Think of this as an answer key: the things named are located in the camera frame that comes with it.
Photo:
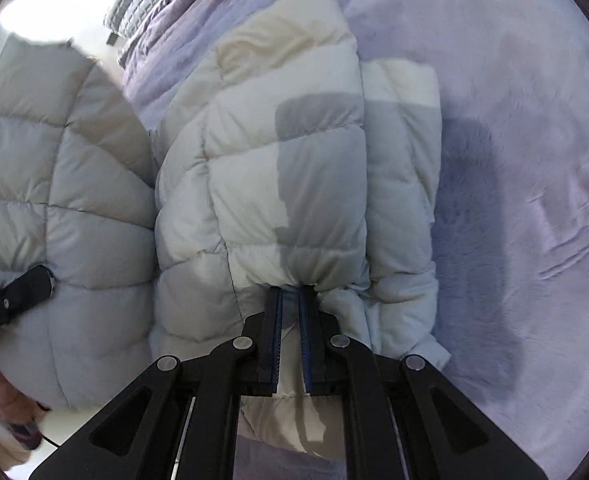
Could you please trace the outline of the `person's left hand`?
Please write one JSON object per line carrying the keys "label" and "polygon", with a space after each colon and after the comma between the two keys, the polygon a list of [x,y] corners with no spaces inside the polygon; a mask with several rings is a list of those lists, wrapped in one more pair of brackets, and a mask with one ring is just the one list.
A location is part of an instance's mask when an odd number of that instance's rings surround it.
{"label": "person's left hand", "polygon": [[0,426],[22,448],[36,450],[44,441],[40,423],[50,407],[17,389],[0,371]]}

